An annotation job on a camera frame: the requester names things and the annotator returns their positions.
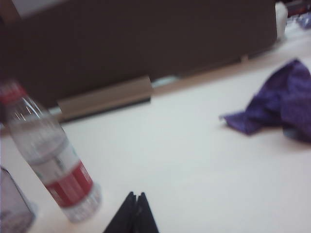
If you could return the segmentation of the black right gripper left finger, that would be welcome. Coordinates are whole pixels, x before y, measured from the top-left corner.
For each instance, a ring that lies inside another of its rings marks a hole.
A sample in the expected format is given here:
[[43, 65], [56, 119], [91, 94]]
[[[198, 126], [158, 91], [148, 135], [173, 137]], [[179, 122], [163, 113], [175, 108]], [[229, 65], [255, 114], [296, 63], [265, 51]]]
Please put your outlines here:
[[129, 233], [136, 203], [136, 195], [130, 192], [105, 228], [104, 233]]

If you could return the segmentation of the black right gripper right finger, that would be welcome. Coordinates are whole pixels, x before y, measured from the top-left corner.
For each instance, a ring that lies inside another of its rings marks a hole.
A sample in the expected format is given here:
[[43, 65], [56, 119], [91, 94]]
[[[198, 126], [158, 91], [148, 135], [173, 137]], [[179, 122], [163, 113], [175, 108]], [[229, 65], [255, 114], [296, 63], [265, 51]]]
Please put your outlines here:
[[151, 208], [144, 192], [137, 201], [137, 232], [159, 233]]

